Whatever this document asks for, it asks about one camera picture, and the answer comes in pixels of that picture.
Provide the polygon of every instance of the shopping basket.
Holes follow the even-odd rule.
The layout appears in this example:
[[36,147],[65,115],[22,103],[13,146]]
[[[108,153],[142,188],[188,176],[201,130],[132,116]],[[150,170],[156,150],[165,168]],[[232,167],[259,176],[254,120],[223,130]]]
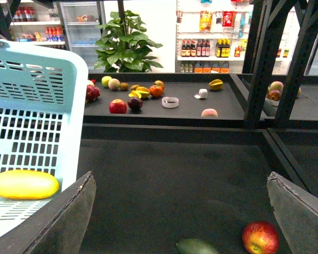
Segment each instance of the shopping basket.
[[[0,173],[43,171],[59,191],[75,182],[87,76],[75,53],[0,39]],[[51,198],[0,198],[0,236]]]

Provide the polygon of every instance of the black metal frame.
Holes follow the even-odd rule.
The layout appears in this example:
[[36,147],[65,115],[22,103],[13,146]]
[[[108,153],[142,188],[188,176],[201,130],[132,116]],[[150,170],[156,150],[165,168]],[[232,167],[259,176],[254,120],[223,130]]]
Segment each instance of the black metal frame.
[[245,126],[256,127],[265,102],[268,82],[275,65],[280,40],[287,20],[287,14],[297,0],[264,0],[260,21],[260,41],[254,62],[253,77],[245,113]]
[[285,128],[288,125],[317,35],[318,1],[309,0],[275,116],[275,127]]

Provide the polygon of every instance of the refrigerator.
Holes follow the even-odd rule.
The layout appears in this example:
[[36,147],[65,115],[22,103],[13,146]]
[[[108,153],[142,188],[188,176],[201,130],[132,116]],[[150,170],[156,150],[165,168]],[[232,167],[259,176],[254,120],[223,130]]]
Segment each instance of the refrigerator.
[[94,69],[98,59],[95,52],[98,46],[94,43],[102,33],[97,25],[106,23],[103,2],[61,2],[58,6],[66,48],[85,60],[90,74],[103,72],[103,68]]

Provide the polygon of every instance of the orange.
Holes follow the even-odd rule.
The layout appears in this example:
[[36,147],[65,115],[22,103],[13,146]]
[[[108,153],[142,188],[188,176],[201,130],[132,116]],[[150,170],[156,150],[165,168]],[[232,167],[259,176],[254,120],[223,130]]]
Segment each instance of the orange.
[[153,97],[160,97],[162,96],[164,90],[161,86],[153,85],[149,88],[149,92]]

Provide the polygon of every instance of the potted plant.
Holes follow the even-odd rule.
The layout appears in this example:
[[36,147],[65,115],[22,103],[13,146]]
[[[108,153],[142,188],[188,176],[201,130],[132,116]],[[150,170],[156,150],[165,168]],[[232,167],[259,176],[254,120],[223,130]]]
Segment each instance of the potted plant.
[[111,12],[112,20],[107,24],[99,25],[103,29],[101,39],[95,42],[100,47],[96,52],[98,60],[94,68],[105,67],[104,72],[149,72],[151,66],[163,68],[153,61],[154,56],[148,56],[152,49],[163,45],[150,40],[144,32],[145,24],[139,14],[125,11],[125,21],[122,21],[118,12]]

